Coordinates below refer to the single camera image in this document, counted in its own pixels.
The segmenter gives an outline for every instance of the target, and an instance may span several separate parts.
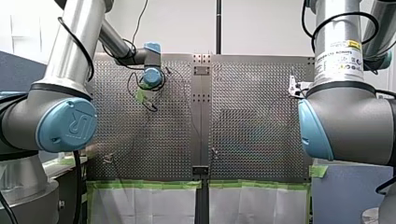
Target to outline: wall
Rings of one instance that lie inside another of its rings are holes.
[[[116,0],[106,17],[125,38],[132,39],[145,0]],[[373,0],[363,0],[370,11]],[[0,50],[47,63],[62,10],[53,0],[0,0]],[[301,27],[302,1],[227,0],[222,6],[223,54],[312,56],[310,40]],[[305,22],[315,28],[315,15]],[[362,19],[364,31],[366,19]],[[210,53],[216,43],[216,0],[148,0],[135,44],[157,41],[167,53]],[[379,89],[393,89],[389,70],[366,80]]]

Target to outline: blue joint cover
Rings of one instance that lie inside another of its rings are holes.
[[[299,102],[298,114],[300,118],[301,140],[306,154],[313,158],[328,161],[334,160],[329,139],[323,130],[314,108],[307,100],[301,100]]]
[[[146,42],[144,49],[149,49],[157,53],[161,53],[161,45],[156,42]]]
[[[143,81],[148,84],[149,87],[155,87],[163,81],[163,78],[157,68],[150,67],[145,70]]]
[[[68,98],[47,111],[38,123],[35,140],[42,150],[69,152],[83,149],[97,125],[95,107],[82,98]]]

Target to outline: screw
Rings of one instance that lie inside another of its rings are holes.
[[[61,211],[62,209],[64,209],[64,201],[59,201],[59,203],[58,203],[58,211]]]

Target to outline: warning label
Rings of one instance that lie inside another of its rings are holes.
[[[363,58],[359,49],[337,48],[321,53],[315,60],[315,72],[322,74],[363,74]]]
[[[354,40],[343,40],[338,41],[330,44],[332,49],[339,49],[339,48],[353,48],[361,51],[361,44]]]

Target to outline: wire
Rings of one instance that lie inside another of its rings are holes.
[[[372,39],[374,39],[374,37],[378,34],[378,31],[379,31],[379,23],[378,23],[378,20],[377,20],[373,15],[370,15],[369,13],[357,11],[357,12],[346,12],[346,13],[341,13],[341,14],[338,14],[338,15],[335,15],[335,16],[330,17],[329,19],[323,21],[323,22],[315,29],[314,33],[311,35],[311,34],[308,32],[308,30],[306,29],[306,26],[305,26],[305,19],[304,19],[304,18],[305,18],[305,1],[304,1],[304,3],[303,3],[303,10],[302,10],[302,17],[301,17],[301,23],[302,23],[303,30],[304,30],[304,32],[306,33],[306,35],[308,35],[309,37],[311,37],[311,47],[312,47],[312,50],[313,50],[314,52],[315,52],[315,39],[316,39],[316,36],[318,35],[319,31],[321,30],[321,28],[323,28],[325,25],[327,25],[327,24],[328,24],[329,22],[331,22],[332,20],[337,19],[337,18],[339,18],[339,17],[343,17],[343,16],[363,16],[363,17],[366,17],[367,19],[369,19],[369,20],[374,24],[374,26],[375,26],[375,31],[374,31],[373,35],[370,36],[368,39],[362,41],[362,42],[361,42],[362,44],[366,44],[366,43],[370,42],[370,41],[371,41]]]
[[[382,50],[381,52],[377,53],[376,55],[370,56],[368,58],[365,59],[371,59],[371,58],[375,58],[375,60],[377,60],[376,57],[378,57],[378,55],[384,54],[386,52],[388,52],[388,50],[392,49],[394,46],[396,45],[396,40],[393,42],[393,44],[391,44],[387,49]]]
[[[392,179],[388,180],[387,182],[383,183],[382,185],[378,186],[378,188],[375,189],[375,192],[377,194],[385,195],[386,193],[381,191],[394,183],[396,183],[396,176],[394,176]]]
[[[128,60],[128,59],[132,59],[133,63],[136,64],[136,61],[134,60],[134,56],[136,54],[136,46],[129,40],[127,39],[122,39],[123,41],[127,42],[128,44],[131,45],[132,49],[129,49],[128,53],[124,56],[124,57],[116,57],[113,54],[111,54],[110,52],[108,52],[107,48],[105,47],[104,44],[102,44],[102,48],[105,51],[105,53],[110,56],[111,58],[113,58],[114,60],[116,60],[119,64],[121,64],[122,66],[131,69],[131,70],[145,70],[144,68],[137,68],[137,67],[130,67],[127,64],[125,64],[122,60]]]
[[[146,11],[146,7],[148,6],[149,0],[146,0],[145,5],[143,6],[142,12],[140,13],[139,19],[137,20],[136,30],[134,31],[134,37],[132,38],[132,45],[134,44],[134,38],[137,35],[137,31],[139,31],[140,21],[142,20],[143,14]]]
[[[363,63],[363,67],[372,72],[374,75],[378,75],[378,71],[372,68],[370,65],[367,63]]]
[[[316,39],[316,36],[318,35],[319,31],[321,30],[321,28],[323,28],[325,25],[327,25],[327,24],[328,24],[329,22],[331,22],[332,20],[337,19],[337,18],[339,18],[339,17],[343,17],[343,16],[363,16],[363,17],[366,17],[367,19],[369,19],[370,21],[373,22],[373,24],[374,24],[374,26],[375,26],[375,31],[374,31],[374,33],[372,34],[372,36],[370,36],[368,39],[366,39],[366,40],[364,40],[364,41],[361,42],[363,45],[366,44],[366,43],[368,43],[368,42],[370,42],[370,41],[371,41],[372,39],[374,39],[374,37],[378,34],[378,31],[379,31],[379,23],[378,23],[378,20],[377,20],[373,15],[370,15],[370,14],[368,14],[368,13],[366,13],[366,12],[360,12],[360,11],[357,11],[357,12],[346,12],[346,13],[341,13],[341,14],[332,16],[332,17],[330,17],[329,19],[323,21],[323,22],[317,27],[317,29],[315,29],[314,33],[312,34],[312,38],[311,38],[311,47],[312,47],[312,50],[313,50],[314,52],[315,52],[315,39]]]
[[[382,93],[382,94],[386,94],[389,96],[393,96],[393,98],[396,98],[396,92],[393,92],[393,91],[375,90],[375,93]]]
[[[76,162],[76,179],[77,179],[77,192],[76,192],[76,208],[73,219],[73,224],[79,223],[79,215],[81,213],[81,197],[82,197],[82,173],[81,173],[81,160],[79,159],[78,151],[73,152]]]
[[[161,73],[161,76],[162,76],[162,78],[163,78],[163,81],[162,81],[161,83],[159,83],[158,85],[154,86],[154,87],[146,88],[146,87],[143,87],[143,86],[141,86],[141,85],[139,84],[139,83],[142,81],[143,78],[141,77],[141,78],[139,79],[139,78],[137,77],[137,73],[136,73],[135,71],[133,71],[133,72],[131,73],[131,75],[129,75],[129,77],[128,77],[128,81],[127,81],[127,84],[126,84],[127,91],[129,92],[129,94],[130,94],[131,96],[134,96],[134,94],[133,94],[132,91],[131,91],[131,80],[132,80],[132,76],[135,77],[136,86],[137,86],[139,89],[143,90],[143,91],[160,91],[160,90],[162,90],[162,89],[163,89],[163,86],[164,86],[165,83],[166,83],[166,75],[165,75],[165,73],[164,73],[162,70],[160,70],[160,73]],[[150,111],[150,112],[157,112],[157,111],[158,111],[158,107],[155,106],[155,105],[151,105],[151,107],[149,107],[149,106],[146,105],[145,103],[142,103],[142,105],[143,105],[148,111]]]
[[[15,217],[14,212],[9,207],[6,199],[4,198],[3,194],[1,193],[1,190],[0,190],[0,203],[3,205],[4,209],[6,210],[8,216],[9,216],[9,219],[11,220],[11,223],[18,224],[17,217]]]
[[[78,46],[78,48],[82,51],[82,53],[84,54],[85,58],[87,59],[88,62],[88,66],[91,69],[91,74],[90,77],[88,78],[88,81],[91,81],[93,79],[93,75],[95,73],[95,69],[93,66],[93,61],[91,59],[90,54],[88,53],[88,51],[85,49],[84,45],[81,43],[81,41],[79,41],[79,39],[73,34],[73,32],[69,29],[69,27],[67,27],[66,24],[64,24],[64,19],[62,19],[62,17],[58,17],[58,21],[59,23],[62,25],[62,27],[67,31],[67,33],[70,34],[70,36],[72,36],[73,41],[76,43],[76,45]]]
[[[303,30],[304,30],[305,34],[312,38],[313,36],[309,33],[308,29],[306,29],[306,26],[305,26],[305,9],[306,9],[305,2],[306,2],[306,0],[303,0],[303,1],[304,1],[304,3],[303,3],[303,10],[301,13],[301,25],[303,26]]]

